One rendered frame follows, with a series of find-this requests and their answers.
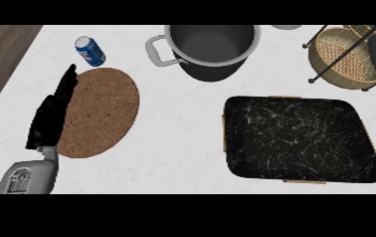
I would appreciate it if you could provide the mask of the black marble tray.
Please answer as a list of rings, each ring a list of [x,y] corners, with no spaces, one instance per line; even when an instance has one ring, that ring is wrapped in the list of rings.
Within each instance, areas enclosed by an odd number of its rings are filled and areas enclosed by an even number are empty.
[[[238,177],[376,183],[376,149],[340,100],[231,97],[222,132],[225,163]]]

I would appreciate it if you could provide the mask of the wicker tiered basket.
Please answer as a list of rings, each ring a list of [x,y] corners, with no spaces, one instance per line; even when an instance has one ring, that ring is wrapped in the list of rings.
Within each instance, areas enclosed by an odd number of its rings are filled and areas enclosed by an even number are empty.
[[[367,92],[376,88],[376,61],[371,61],[368,45],[373,36],[376,27],[370,26],[364,26],[362,32],[356,32],[350,25],[324,25],[319,28],[302,45],[315,72],[315,76],[308,79],[309,84],[322,79],[340,89]]]

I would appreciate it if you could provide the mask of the brown round cork placemat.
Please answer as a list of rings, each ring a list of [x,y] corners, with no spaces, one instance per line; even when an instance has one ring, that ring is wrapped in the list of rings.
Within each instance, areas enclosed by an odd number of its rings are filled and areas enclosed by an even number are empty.
[[[126,73],[98,68],[79,74],[57,143],[58,154],[69,158],[101,154],[126,135],[138,108],[140,92]]]

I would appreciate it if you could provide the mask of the grey metal pot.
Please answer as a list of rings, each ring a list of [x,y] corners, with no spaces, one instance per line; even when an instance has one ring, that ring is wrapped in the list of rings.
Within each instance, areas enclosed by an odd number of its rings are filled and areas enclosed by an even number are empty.
[[[162,60],[154,41],[165,39],[174,58]],[[202,82],[219,82],[243,65],[259,41],[258,25],[165,25],[165,33],[145,42],[157,67],[178,64]]]

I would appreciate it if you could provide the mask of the blue drink can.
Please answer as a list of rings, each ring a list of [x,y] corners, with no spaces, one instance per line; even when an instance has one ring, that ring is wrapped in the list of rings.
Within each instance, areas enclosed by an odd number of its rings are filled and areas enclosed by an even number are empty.
[[[92,38],[81,36],[75,41],[75,49],[84,60],[92,67],[98,67],[106,62],[106,55]]]

